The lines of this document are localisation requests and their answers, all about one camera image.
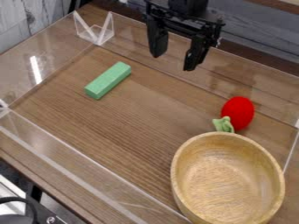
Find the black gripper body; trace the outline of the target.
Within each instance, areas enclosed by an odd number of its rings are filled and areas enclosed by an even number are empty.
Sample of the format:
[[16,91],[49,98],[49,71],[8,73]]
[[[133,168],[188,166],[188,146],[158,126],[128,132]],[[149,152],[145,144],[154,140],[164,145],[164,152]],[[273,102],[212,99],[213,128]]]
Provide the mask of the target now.
[[220,42],[225,25],[223,16],[208,9],[209,0],[144,0],[145,14],[162,20],[184,36],[196,32],[208,40],[208,46]]

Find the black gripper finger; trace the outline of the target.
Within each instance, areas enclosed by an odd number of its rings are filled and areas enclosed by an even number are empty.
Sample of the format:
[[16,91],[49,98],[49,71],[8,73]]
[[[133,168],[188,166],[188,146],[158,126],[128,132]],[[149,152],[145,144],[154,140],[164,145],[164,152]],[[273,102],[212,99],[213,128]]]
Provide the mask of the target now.
[[184,65],[182,65],[184,71],[192,71],[196,68],[196,66],[204,61],[209,47],[211,47],[209,41],[203,35],[196,34],[192,36],[191,48],[185,52],[184,57]]
[[154,58],[160,57],[168,47],[168,31],[160,21],[154,20],[152,17],[146,19],[146,38],[149,52]]

